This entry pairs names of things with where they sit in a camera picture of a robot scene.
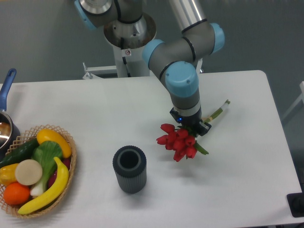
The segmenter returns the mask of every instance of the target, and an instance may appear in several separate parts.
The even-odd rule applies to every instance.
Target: orange
[[[18,182],[9,184],[3,193],[4,201],[9,205],[18,205],[28,201],[30,190],[28,186]]]

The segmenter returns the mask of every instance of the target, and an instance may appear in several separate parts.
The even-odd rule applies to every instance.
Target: black cylindrical vase
[[[113,158],[113,168],[120,188],[130,194],[137,193],[147,181],[146,156],[136,146],[120,148]]]

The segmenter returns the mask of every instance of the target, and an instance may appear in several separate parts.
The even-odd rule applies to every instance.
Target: yellow bell pepper
[[[11,183],[17,182],[15,170],[18,165],[18,163],[7,165],[0,169],[0,184],[8,186]]]
[[[71,147],[67,141],[58,133],[51,129],[42,129],[37,133],[37,141],[42,144],[45,141],[53,141],[59,144],[62,150],[62,156],[69,158],[72,154]]]

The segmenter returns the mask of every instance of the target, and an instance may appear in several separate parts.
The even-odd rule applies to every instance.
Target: red tulip
[[[181,150],[177,150],[176,152],[179,153],[180,156],[185,156],[186,155],[186,148],[183,148]]]
[[[175,140],[176,140],[176,132],[175,132],[175,131],[170,132],[170,133],[168,134],[167,139],[168,139],[168,143],[174,143]]]
[[[195,138],[192,135],[188,135],[187,138],[185,138],[185,143],[187,146],[193,146],[195,144]]]
[[[173,144],[173,150],[181,151],[186,147],[185,140],[176,140]]]
[[[168,135],[165,134],[162,137],[159,137],[158,139],[156,139],[156,141],[159,145],[166,145],[167,137],[168,137]]]
[[[185,155],[181,155],[180,153],[178,153],[177,151],[174,154],[173,159],[177,162],[179,162]]]
[[[171,151],[171,150],[173,150],[173,144],[172,143],[166,143],[166,150],[168,150],[168,151]]]
[[[194,158],[197,151],[198,151],[198,150],[195,149],[194,146],[188,146],[188,147],[186,148],[186,155],[187,155],[188,158]]]
[[[185,139],[188,136],[188,131],[186,129],[178,129],[176,132],[177,139]]]
[[[164,123],[161,125],[161,129],[169,134],[170,132],[175,131],[175,126],[169,123]]]

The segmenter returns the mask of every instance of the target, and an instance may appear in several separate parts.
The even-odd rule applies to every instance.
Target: tulip bouquet
[[[208,118],[202,118],[203,123],[209,123],[218,117],[225,109],[227,109],[230,101],[227,100],[218,110],[216,110]],[[197,151],[206,155],[209,154],[203,147],[201,147],[195,140],[197,133],[188,126],[178,126],[175,129],[173,124],[164,123],[161,125],[161,129],[167,134],[156,139],[160,145],[165,145],[166,150],[174,150],[175,154],[173,159],[179,162],[183,157],[194,158]]]

